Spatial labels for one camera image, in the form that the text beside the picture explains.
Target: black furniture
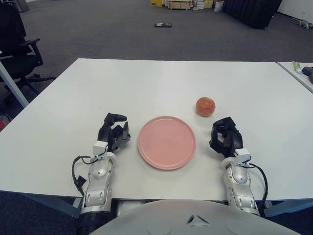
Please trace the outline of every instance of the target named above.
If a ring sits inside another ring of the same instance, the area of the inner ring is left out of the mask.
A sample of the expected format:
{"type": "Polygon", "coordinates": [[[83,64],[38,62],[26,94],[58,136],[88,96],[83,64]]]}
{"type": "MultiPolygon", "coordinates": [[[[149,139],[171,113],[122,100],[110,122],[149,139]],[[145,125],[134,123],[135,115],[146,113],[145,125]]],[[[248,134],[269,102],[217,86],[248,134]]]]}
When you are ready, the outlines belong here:
{"type": "Polygon", "coordinates": [[[266,28],[281,1],[224,0],[223,11],[254,28],[266,28]]]}
{"type": "MultiPolygon", "coordinates": [[[[28,86],[34,93],[39,94],[30,83],[54,80],[55,77],[39,78],[39,74],[34,74],[26,78],[35,67],[43,64],[43,60],[36,45],[39,38],[25,41],[25,36],[24,25],[16,8],[7,3],[0,3],[0,51],[2,52],[0,61],[12,79],[19,79],[16,82],[19,89],[28,86]],[[29,46],[33,48],[35,54],[29,54],[32,52],[29,46]]],[[[4,101],[8,103],[12,97],[11,94],[4,101]]]]}

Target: pink plate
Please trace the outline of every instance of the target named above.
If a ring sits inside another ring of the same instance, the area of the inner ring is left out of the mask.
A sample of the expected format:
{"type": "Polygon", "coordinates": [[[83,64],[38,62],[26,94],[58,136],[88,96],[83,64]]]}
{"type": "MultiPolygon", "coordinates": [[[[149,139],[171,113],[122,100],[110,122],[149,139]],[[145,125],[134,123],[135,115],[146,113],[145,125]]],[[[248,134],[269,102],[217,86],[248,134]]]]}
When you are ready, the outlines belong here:
{"type": "Polygon", "coordinates": [[[196,139],[191,128],[176,117],[156,117],[141,129],[138,149],[150,165],[163,170],[182,167],[193,157],[196,139]]]}

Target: peach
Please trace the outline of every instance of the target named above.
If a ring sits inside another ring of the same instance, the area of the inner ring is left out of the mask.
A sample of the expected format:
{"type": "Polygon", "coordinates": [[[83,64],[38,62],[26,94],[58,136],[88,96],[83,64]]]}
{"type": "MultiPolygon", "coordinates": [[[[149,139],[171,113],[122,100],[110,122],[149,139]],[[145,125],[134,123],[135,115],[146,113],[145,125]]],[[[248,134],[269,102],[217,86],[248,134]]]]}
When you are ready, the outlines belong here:
{"type": "Polygon", "coordinates": [[[196,110],[201,116],[208,117],[214,113],[215,103],[208,97],[202,97],[196,103],[196,110]]]}

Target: white wall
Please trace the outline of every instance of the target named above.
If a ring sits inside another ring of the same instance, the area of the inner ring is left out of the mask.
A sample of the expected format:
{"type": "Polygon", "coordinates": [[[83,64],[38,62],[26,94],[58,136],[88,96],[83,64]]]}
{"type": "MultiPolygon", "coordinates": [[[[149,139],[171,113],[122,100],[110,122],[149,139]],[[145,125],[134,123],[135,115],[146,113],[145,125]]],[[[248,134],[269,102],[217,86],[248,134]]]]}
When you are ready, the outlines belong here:
{"type": "Polygon", "coordinates": [[[282,0],[278,12],[313,23],[313,0],[282,0]]]}

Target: white table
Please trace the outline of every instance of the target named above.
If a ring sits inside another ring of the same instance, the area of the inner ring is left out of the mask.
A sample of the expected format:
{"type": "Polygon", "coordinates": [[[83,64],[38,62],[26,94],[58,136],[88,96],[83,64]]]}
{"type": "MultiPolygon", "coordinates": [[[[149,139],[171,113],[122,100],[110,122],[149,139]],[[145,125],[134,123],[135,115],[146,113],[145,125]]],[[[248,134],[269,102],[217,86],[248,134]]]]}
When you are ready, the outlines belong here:
{"type": "MultiPolygon", "coordinates": [[[[78,59],[0,133],[0,190],[80,197],[72,161],[91,155],[111,112],[128,117],[132,136],[117,153],[113,198],[226,200],[224,157],[208,141],[212,124],[228,116],[267,175],[268,200],[312,198],[312,103],[312,94],[272,62],[78,59]],[[211,117],[195,113],[203,96],[216,103],[211,117]],[[162,115],[184,120],[197,141],[193,159],[173,171],[149,166],[137,150],[141,127],[162,115]]],[[[87,179],[88,168],[77,164],[76,176],[87,179]]],[[[263,178],[250,174],[260,200],[263,178]]]]}
{"type": "MultiPolygon", "coordinates": [[[[294,70],[292,62],[277,62],[284,70],[286,70],[291,76],[297,79],[304,87],[313,93],[313,84],[310,82],[309,77],[303,73],[297,73],[294,70]]],[[[300,63],[301,69],[304,67],[313,67],[313,63],[300,63]]]]}

